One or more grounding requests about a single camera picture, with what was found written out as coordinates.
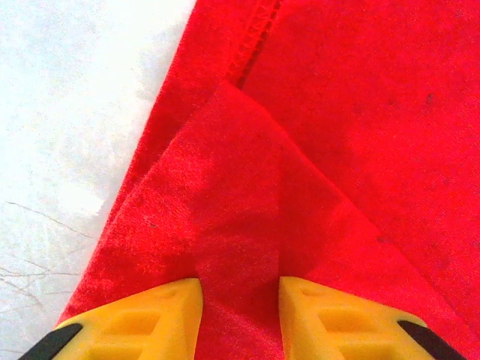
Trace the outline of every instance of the red cloth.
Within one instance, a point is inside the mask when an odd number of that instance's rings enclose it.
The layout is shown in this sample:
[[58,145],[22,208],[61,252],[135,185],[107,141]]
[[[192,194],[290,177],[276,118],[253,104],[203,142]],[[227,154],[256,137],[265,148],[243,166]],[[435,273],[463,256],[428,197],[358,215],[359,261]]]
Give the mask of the red cloth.
[[282,359],[293,275],[480,359],[479,23],[476,0],[199,0],[62,319],[199,277],[196,359]]

